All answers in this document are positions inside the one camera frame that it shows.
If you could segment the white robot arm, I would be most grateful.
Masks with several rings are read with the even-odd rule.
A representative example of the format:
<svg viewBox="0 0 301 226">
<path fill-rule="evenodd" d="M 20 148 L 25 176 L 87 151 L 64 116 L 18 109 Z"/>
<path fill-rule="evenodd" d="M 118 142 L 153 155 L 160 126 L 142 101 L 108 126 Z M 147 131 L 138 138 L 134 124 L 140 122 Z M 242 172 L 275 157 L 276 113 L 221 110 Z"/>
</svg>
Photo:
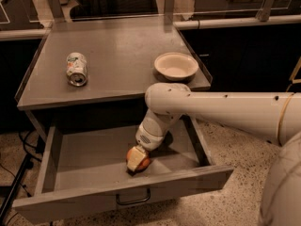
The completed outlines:
<svg viewBox="0 0 301 226">
<path fill-rule="evenodd" d="M 282 147 L 269 169 L 258 226 L 301 226 L 301 94 L 193 92 L 185 84 L 156 83 L 145 93 L 148 111 L 138 127 L 127 168 L 149 165 L 149 153 L 182 115 L 261 136 Z"/>
</svg>

